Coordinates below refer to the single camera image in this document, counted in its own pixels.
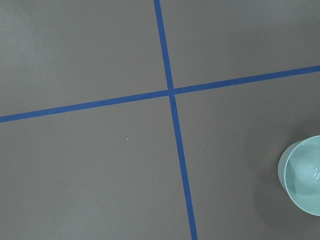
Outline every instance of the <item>light blue bowl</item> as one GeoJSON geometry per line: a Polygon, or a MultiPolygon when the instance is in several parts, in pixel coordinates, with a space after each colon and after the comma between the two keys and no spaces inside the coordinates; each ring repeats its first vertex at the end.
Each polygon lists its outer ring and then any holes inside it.
{"type": "Polygon", "coordinates": [[[320,136],[289,146],[280,158],[278,176],[300,209],[320,216],[320,136]]]}

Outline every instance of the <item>gray floor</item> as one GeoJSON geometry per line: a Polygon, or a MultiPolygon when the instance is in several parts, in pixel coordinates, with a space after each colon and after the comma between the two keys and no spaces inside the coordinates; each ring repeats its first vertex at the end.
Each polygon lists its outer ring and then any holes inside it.
{"type": "MultiPolygon", "coordinates": [[[[161,6],[176,88],[320,65],[318,1],[161,6]]],[[[151,0],[0,1],[0,43],[0,118],[168,89],[151,0]]],[[[319,79],[175,96],[199,240],[319,237],[277,176],[319,79]]],[[[0,127],[0,239],[191,239],[168,96],[0,127]]]]}

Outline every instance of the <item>bowl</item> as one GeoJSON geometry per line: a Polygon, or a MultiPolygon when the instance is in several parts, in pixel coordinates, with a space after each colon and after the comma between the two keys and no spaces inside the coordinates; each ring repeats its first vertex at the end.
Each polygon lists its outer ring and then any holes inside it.
{"type": "Polygon", "coordinates": [[[289,146],[280,158],[278,176],[300,209],[320,216],[320,136],[289,146]]]}

